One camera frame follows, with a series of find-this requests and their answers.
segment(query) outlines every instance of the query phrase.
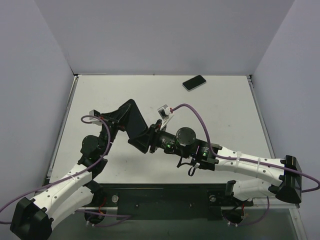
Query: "white tabletop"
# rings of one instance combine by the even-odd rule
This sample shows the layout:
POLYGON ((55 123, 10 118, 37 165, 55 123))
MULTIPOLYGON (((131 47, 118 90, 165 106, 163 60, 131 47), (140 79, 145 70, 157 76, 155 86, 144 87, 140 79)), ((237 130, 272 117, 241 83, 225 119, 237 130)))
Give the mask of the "white tabletop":
MULTIPOLYGON (((212 143, 269 158, 269 149, 247 78, 203 76, 206 84, 186 91, 182 83, 191 77, 80 75, 50 182, 63 177, 77 163, 85 136, 99 135, 100 126, 81 123, 80 118, 92 109, 101 113, 114 111, 129 99, 135 100, 148 126, 160 118, 157 109, 162 105, 176 107, 188 103, 203 118, 212 143)), ((181 127, 192 128, 198 139, 205 140, 198 119, 187 108, 175 112, 167 132, 175 134, 181 127)), ((143 154, 127 141, 127 134, 119 132, 107 156, 109 162, 95 181, 115 184, 200 184, 249 179, 238 173, 199 169, 193 177, 189 177, 189 166, 176 168, 178 156, 165 154, 161 149, 154 154, 143 154)))

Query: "smartphone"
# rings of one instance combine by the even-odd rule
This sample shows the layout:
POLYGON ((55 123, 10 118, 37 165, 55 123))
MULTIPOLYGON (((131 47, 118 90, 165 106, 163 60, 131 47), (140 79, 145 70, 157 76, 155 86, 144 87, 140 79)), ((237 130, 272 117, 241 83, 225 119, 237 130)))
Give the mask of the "smartphone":
POLYGON ((191 79, 189 79, 188 81, 185 81, 184 83, 182 83, 182 86, 187 90, 187 91, 191 91, 193 89, 196 89, 197 87, 205 84, 207 81, 201 76, 195 76, 191 79))

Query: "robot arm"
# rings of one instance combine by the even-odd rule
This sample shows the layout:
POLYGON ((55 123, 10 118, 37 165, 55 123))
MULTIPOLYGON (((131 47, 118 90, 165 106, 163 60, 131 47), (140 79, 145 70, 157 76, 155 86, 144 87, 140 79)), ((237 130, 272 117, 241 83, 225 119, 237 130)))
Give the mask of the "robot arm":
MULTIPOLYGON (((107 142, 109 141, 111 147, 119 130, 126 131, 129 137, 128 143, 144 154, 148 151, 154 153, 161 148, 166 154, 180 156, 180 161, 182 158, 191 158, 190 163, 180 162, 177 166, 190 165, 190 176, 196 169, 203 169, 235 172, 255 178, 247 181, 230 180, 226 184, 226 197, 245 201, 275 196, 288 203, 301 202, 300 175, 260 164, 268 162, 301 171, 296 158, 292 156, 286 156, 285 159, 260 158, 211 144, 216 154, 213 155, 208 142, 197 139, 196 133, 191 128, 182 127, 175 135, 166 132, 166 124, 172 119, 173 113, 166 105, 158 111, 162 120, 159 119, 148 127, 132 99, 110 113, 99 113, 94 110, 92 115, 107 124, 110 134, 107 134, 106 127, 102 125, 99 137, 93 135, 85 137, 82 141, 81 159, 64 177, 83 171, 82 174, 55 184, 31 199, 21 199, 15 208, 10 230, 22 240, 46 240, 57 224, 77 209, 90 203, 98 205, 96 200, 106 193, 93 179, 102 172, 108 161, 102 159, 98 164, 97 162, 103 156, 107 142), (221 157, 234 157, 236 160, 221 157), (256 162, 240 161, 240 158, 256 162)), ((91 122, 100 124, 94 119, 91 122)))

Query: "white wall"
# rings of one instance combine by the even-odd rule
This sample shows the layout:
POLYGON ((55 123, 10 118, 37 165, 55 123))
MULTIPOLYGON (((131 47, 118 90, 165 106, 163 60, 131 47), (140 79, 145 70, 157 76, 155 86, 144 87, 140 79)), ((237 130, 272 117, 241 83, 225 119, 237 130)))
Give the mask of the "white wall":
POLYGON ((294 0, 35 0, 76 74, 252 74, 294 0))
MULTIPOLYGON (((33 0, 0 1, 0 205, 41 185, 73 73, 33 0)), ((0 214, 10 221, 15 206, 0 214)), ((0 225, 0 239, 17 239, 0 225)))
MULTIPOLYGON (((277 157, 298 158, 320 179, 320 1, 296 0, 253 75, 258 103, 277 157)), ((303 180, 304 188, 314 187, 303 180)), ((302 196, 309 239, 319 239, 320 191, 302 196)))

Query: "purple cable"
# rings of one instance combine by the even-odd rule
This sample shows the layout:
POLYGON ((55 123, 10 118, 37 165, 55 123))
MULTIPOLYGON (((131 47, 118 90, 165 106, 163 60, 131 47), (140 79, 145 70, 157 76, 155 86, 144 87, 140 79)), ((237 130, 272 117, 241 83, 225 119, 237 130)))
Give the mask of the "purple cable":
POLYGON ((131 218, 130 215, 102 214, 102 213, 98 213, 98 212, 94 212, 94 211, 86 211, 86 210, 76 210, 76 212, 77 213, 86 213, 86 214, 104 216, 104 217, 123 218, 123 219, 121 219, 121 220, 119 220, 117 222, 113 222, 113 223, 110 223, 110 224, 95 224, 94 225, 95 228, 107 228, 107 227, 115 226, 115 225, 123 223, 124 221, 128 220, 129 218, 131 218))
POLYGON ((131 217, 131 215, 104 214, 104 213, 99 213, 99 212, 95 212, 95 211, 87 211, 87 210, 82 210, 82 209, 78 209, 75 212, 76 213, 84 213, 84 214, 92 214, 92 215, 104 216, 104 217, 111 217, 111 218, 130 218, 131 217))
MULTIPOLYGON (((199 113, 192 106, 190 106, 187 103, 182 103, 182 104, 176 106, 175 108, 173 108, 171 110, 171 112, 174 112, 175 110, 177 110, 177 109, 179 109, 181 107, 189 108, 195 114, 195 116, 198 118, 198 120, 199 120, 199 122, 202 125, 202 128, 204 130, 204 134, 205 134, 206 140, 207 140, 207 142, 209 144, 209 150, 216 158, 226 159, 226 160, 237 160, 236 157, 220 156, 220 155, 218 155, 218 154, 216 154, 214 152, 214 150, 213 150, 213 148, 211 146, 210 136, 209 136, 209 132, 207 130, 206 124, 203 121, 203 119, 201 118, 201 116, 199 115, 199 113)), ((242 158, 242 157, 240 158, 240 160, 241 161, 245 161, 245 162, 249 162, 249 163, 254 163, 254 164, 258 163, 258 161, 255 161, 255 160, 252 160, 252 159, 247 159, 247 158, 242 158)), ((274 165, 274 164, 267 163, 267 162, 260 162, 260 164, 268 166, 268 167, 282 169, 282 170, 285 170, 285 171, 288 171, 288 172, 291 172, 291 173, 294 173, 294 174, 297 174, 297 175, 301 175, 301 176, 303 176, 303 177, 305 177, 307 179, 310 179, 310 180, 312 180, 312 181, 314 181, 314 182, 316 182, 318 184, 317 187, 302 190, 302 193, 313 192, 313 191, 316 191, 316 190, 320 189, 320 181, 318 179, 314 178, 313 176, 310 176, 310 175, 308 175, 306 173, 303 173, 303 172, 297 171, 297 170, 293 170, 293 169, 290 169, 288 167, 274 165)))
MULTIPOLYGON (((0 213, 1 213, 4 209, 6 209, 9 205, 11 205, 12 203, 14 203, 15 201, 17 201, 17 200, 19 200, 19 199, 21 199, 21 198, 23 198, 23 197, 25 197, 25 196, 27 196, 27 195, 29 195, 29 194, 35 193, 35 192, 40 191, 40 190, 42 190, 42 189, 48 189, 48 188, 50 188, 50 187, 52 187, 52 186, 54 186, 54 185, 60 184, 60 183, 62 183, 62 182, 64 182, 64 181, 66 181, 66 180, 69 180, 69 179, 71 179, 71 178, 74 178, 74 177, 76 177, 76 176, 79 176, 80 174, 83 174, 84 172, 86 172, 86 171, 92 169, 94 166, 96 166, 96 165, 106 156, 106 154, 107 154, 107 152, 108 152, 108 150, 109 150, 110 141, 111 141, 111 135, 110 135, 110 130, 109 130, 108 125, 107 125, 107 124, 105 123, 105 121, 103 121, 101 118, 96 117, 96 116, 91 116, 91 115, 85 115, 85 116, 81 117, 81 121, 82 121, 83 123, 85 123, 85 124, 91 124, 92 122, 84 121, 84 118, 94 118, 94 119, 97 119, 97 120, 99 120, 99 121, 104 125, 104 127, 106 128, 106 131, 107 131, 107 134, 108 134, 108 143, 107 143, 106 148, 105 148, 105 151, 103 152, 103 154, 101 155, 101 157, 100 157, 94 164, 92 164, 91 166, 87 167, 86 169, 84 169, 84 170, 82 170, 82 171, 80 171, 80 172, 78 172, 78 173, 76 173, 76 174, 74 174, 74 175, 71 175, 71 176, 62 178, 62 179, 60 179, 60 180, 58 180, 58 181, 55 181, 55 182, 50 183, 50 184, 45 185, 45 186, 38 187, 38 188, 36 188, 36 189, 34 189, 34 190, 30 190, 30 191, 28 191, 28 192, 26 192, 26 193, 24 193, 24 194, 21 194, 21 195, 15 197, 14 199, 12 199, 12 200, 9 201, 7 204, 5 204, 3 207, 0 208, 0 213)), ((9 224, 11 224, 11 222, 10 222, 10 221, 0 221, 0 224, 9 225, 9 224)))
POLYGON ((250 226, 250 225, 253 225, 253 224, 257 224, 257 223, 261 222, 261 221, 267 216, 267 214, 269 213, 269 210, 270 210, 269 197, 266 197, 266 200, 267 200, 267 202, 268 202, 268 203, 267 203, 267 207, 266 207, 266 211, 264 212, 264 214, 263 214, 260 218, 258 218, 258 219, 255 220, 255 221, 235 224, 235 223, 229 221, 225 216, 223 216, 223 218, 224 218, 225 220, 227 220, 231 225, 238 226, 238 227, 241 227, 241 226, 250 226))

